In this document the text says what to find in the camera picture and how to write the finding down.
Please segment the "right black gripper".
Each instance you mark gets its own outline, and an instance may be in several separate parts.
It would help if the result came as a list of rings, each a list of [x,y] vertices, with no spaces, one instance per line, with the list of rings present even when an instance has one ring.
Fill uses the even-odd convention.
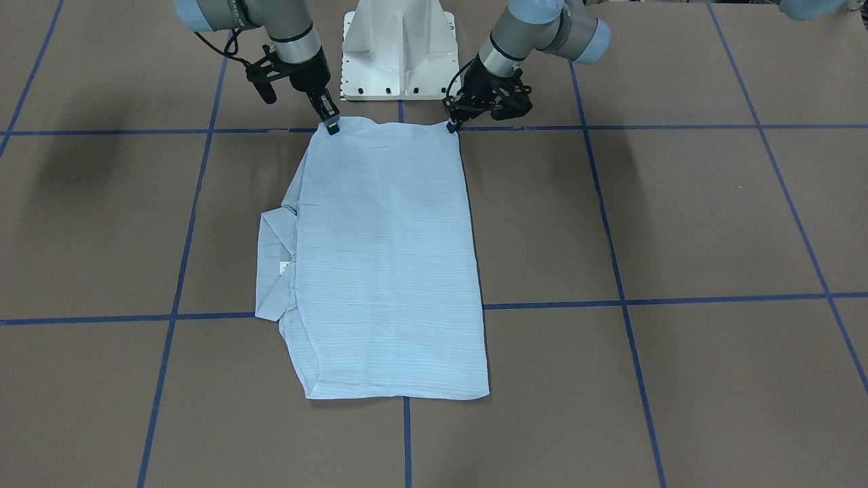
[[[264,46],[263,52],[263,58],[245,64],[245,77],[262,101],[266,104],[276,103],[277,95],[272,82],[288,78],[295,90],[306,94],[329,135],[336,135],[339,132],[339,109],[328,90],[331,72],[323,49],[301,64],[283,61],[276,50],[269,46]]]

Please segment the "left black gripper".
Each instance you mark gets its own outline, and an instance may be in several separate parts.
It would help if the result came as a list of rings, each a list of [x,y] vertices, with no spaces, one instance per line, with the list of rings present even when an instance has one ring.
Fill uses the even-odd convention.
[[[532,87],[523,83],[522,74],[520,68],[509,68],[506,77],[494,75],[484,67],[480,56],[462,66],[442,100],[449,133],[456,133],[467,121],[484,113],[490,113],[495,121],[527,115],[533,108]]]

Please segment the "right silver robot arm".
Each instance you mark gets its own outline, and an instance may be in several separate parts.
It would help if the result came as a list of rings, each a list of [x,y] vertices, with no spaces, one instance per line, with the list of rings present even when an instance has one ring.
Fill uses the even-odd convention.
[[[329,135],[339,132],[339,109],[328,90],[331,71],[304,1],[174,1],[177,17],[211,50],[241,64],[266,104],[276,102],[273,82],[289,79],[304,93]],[[263,28],[270,44],[255,62],[240,58],[238,38]]]

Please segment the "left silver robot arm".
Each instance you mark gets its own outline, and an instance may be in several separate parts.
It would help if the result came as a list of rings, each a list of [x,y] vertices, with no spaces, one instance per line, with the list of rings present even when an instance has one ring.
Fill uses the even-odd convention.
[[[477,55],[459,68],[442,101],[446,129],[456,133],[468,121],[490,114],[494,121],[524,117],[533,108],[532,87],[521,66],[531,52],[596,64],[608,51],[610,25],[583,1],[509,1]]]

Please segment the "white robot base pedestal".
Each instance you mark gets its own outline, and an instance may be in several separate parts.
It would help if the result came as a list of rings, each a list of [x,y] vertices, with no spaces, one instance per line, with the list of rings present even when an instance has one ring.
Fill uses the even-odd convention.
[[[360,1],[344,14],[345,101],[439,101],[458,72],[452,12],[438,1]]]

